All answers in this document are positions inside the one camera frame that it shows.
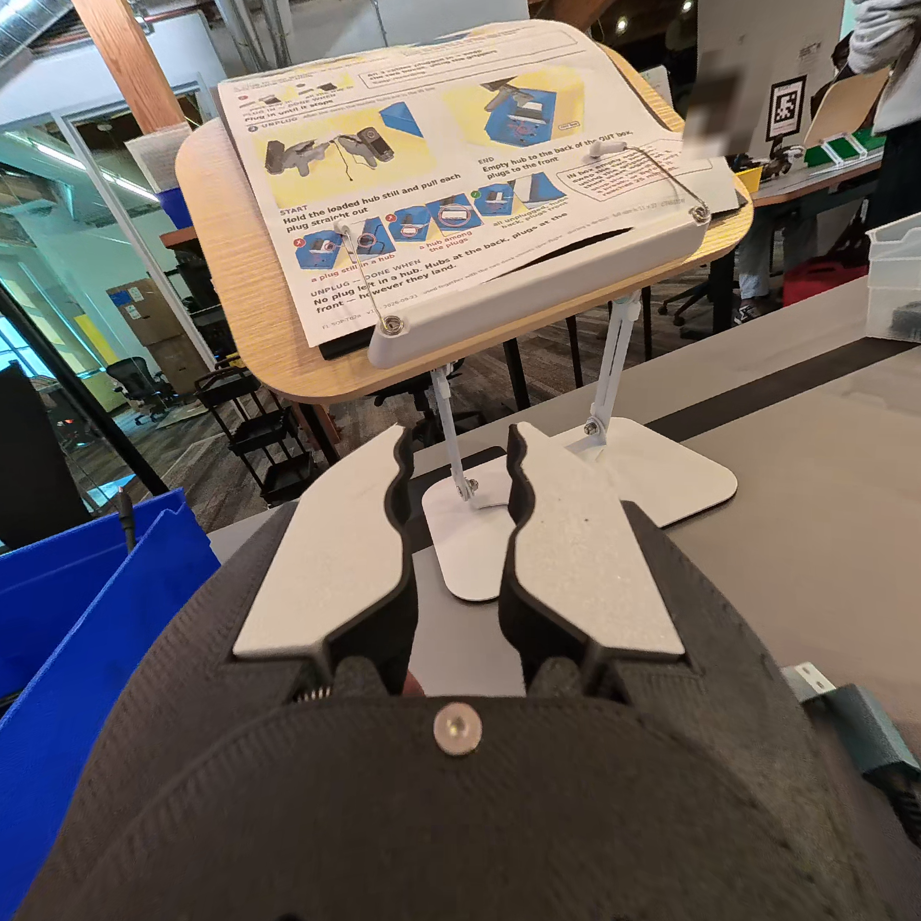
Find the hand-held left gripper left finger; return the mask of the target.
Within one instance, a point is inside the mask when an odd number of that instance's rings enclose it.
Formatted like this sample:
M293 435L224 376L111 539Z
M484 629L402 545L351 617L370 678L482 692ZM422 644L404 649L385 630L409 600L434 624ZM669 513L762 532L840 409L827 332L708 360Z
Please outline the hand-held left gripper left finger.
M330 685L363 658L402 692L418 625L409 481L411 436L392 425L296 503L232 648L235 660L306 663Z

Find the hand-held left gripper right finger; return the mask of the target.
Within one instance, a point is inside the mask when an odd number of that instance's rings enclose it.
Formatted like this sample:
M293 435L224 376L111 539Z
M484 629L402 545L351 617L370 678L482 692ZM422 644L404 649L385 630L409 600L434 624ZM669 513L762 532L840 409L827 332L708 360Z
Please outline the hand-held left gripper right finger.
M685 645L616 481L529 423L508 432L512 533L498 621L530 692L567 661L594 692L619 660L673 664Z

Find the blue plastic bin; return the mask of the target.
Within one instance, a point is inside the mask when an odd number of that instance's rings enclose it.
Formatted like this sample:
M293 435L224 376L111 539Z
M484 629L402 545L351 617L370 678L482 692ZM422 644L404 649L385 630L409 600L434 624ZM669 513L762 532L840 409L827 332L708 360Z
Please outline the blue plastic bin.
M1 918L47 858L98 734L169 621L218 570L175 489L2 555Z

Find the clear plastic bin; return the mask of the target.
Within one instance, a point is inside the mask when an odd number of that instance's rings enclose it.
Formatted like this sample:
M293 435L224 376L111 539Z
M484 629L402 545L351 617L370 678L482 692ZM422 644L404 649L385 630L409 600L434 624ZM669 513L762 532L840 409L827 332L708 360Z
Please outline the clear plastic bin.
M920 213L869 231L870 338L920 344Z

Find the white stand base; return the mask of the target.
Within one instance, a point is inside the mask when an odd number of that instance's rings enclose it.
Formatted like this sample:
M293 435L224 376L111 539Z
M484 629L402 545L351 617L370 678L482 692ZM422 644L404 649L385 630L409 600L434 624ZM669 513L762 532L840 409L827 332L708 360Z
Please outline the white stand base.
M612 302L600 376L582 427L554 441L605 468L619 495L638 505L660 528L731 499L736 476L727 468L638 423L614 416L614 400L628 341L648 313L645 291ZM464 470L450 405L449 366L432 373L445 434L451 478L422 498L425 521L448 591L463 602L491 602L500 591L506 547L513 530L508 512L511 479L504 457Z

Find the black metal rack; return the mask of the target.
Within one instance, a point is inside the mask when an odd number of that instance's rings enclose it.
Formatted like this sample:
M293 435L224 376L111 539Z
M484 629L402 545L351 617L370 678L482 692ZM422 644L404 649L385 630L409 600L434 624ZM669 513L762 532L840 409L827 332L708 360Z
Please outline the black metal rack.
M224 366L195 382L195 396L224 433L271 508L300 498L319 475L294 410L246 368Z

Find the instruction sheet on stand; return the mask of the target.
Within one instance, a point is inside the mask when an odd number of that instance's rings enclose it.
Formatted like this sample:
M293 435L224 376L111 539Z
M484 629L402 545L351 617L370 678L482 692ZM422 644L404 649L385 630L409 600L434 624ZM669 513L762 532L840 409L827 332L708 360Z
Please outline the instruction sheet on stand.
M628 65L604 50L636 86L642 98L673 130L683 122ZM176 172L203 255L212 271L236 346L248 368L267 386L305 403L329 404L371 393L436 366L465 358L550 322L628 294L665 277L685 263L703 259L704 246L726 250L751 222L751 199L733 176L741 205L714 216L697 250L649 271L629 276L590 294L574 297L513 319L491 331L410 357L394 366L372 361L372 331L333 342L324 353L308 345L292 294L272 246L258 203L221 116L186 139L177 155ZM690 155L683 138L683 151Z

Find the black office chair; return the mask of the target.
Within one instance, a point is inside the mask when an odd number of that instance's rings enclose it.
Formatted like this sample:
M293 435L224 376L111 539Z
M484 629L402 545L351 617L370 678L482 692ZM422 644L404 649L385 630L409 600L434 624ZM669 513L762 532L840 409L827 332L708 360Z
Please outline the black office chair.
M131 404L136 426L158 423L181 403L177 391L162 373L153 373L144 358L129 357L104 368L113 389Z

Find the red plastic bin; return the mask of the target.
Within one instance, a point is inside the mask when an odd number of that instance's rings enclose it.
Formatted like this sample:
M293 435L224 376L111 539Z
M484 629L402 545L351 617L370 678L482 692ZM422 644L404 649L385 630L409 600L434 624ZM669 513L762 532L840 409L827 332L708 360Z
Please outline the red plastic bin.
M869 273L869 264L844 264L835 258L806 260L784 274L782 306L790 307L815 295L850 283Z

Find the wooden work table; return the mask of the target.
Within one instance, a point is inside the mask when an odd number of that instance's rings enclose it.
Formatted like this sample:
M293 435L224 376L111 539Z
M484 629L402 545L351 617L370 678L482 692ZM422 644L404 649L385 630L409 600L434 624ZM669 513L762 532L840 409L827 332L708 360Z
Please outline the wooden work table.
M803 169L792 178L776 179L753 195L754 219L743 240L710 264L708 296L713 308L712 332L728 330L745 318L777 308L770 296L770 266L774 236L783 239L784 305L795 303L808 290L796 272L804 273L833 257L820 254L819 218L840 209L859 214L875 189L882 147L867 157L839 165Z

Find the green plastic bin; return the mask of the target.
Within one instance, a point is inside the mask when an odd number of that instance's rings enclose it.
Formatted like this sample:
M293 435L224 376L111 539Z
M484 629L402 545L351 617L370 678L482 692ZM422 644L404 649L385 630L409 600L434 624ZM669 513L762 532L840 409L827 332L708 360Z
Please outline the green plastic bin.
M806 149L804 163L808 168L837 167L881 155L885 135L875 135L871 128L846 133Z

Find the printed tag board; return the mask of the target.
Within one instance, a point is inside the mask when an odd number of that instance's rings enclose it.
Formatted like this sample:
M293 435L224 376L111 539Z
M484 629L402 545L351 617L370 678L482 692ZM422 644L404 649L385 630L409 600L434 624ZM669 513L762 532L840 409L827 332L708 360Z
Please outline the printed tag board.
M766 141L776 142L800 132L808 76L798 75L770 87Z

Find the wooden column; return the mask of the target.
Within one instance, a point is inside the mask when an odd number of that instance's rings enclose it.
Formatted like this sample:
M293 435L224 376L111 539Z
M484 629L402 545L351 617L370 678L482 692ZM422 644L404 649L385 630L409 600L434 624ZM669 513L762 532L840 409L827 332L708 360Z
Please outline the wooden column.
M185 124L184 112L129 3L74 1L73 6L141 132Z

